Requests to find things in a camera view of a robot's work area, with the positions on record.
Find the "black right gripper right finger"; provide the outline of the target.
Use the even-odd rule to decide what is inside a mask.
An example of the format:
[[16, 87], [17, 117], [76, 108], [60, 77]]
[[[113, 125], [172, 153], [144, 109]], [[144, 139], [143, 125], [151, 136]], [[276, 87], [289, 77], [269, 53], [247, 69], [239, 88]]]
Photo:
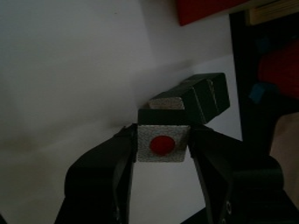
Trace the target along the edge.
[[203, 125], [191, 127], [188, 146], [209, 224], [299, 224], [272, 157]]

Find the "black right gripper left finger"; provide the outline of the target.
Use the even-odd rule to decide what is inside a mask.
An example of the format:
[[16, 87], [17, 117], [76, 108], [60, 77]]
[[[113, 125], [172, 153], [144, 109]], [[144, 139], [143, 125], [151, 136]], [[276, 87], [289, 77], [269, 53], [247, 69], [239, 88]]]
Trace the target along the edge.
[[85, 152], [67, 171], [53, 224], [128, 224], [136, 125]]

